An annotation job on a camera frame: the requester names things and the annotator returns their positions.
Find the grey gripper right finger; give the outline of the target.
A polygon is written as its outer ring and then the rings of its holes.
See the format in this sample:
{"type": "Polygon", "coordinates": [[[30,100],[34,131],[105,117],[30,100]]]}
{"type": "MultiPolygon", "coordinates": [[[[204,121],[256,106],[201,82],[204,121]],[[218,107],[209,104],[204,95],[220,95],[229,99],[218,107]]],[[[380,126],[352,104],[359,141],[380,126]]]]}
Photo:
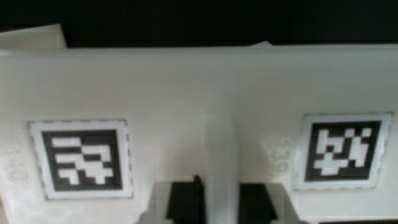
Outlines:
{"type": "Polygon", "coordinates": [[[300,224],[281,183],[243,183],[240,185],[238,208],[238,224],[300,224]]]}

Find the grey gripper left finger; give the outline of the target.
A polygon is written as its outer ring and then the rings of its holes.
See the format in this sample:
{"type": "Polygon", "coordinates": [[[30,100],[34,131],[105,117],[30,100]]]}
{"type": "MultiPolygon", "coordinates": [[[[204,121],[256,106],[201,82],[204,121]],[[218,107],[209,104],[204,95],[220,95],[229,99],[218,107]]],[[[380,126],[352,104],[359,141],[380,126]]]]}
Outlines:
{"type": "Polygon", "coordinates": [[[199,176],[190,181],[154,183],[137,224],[206,224],[204,184],[199,176]]]}

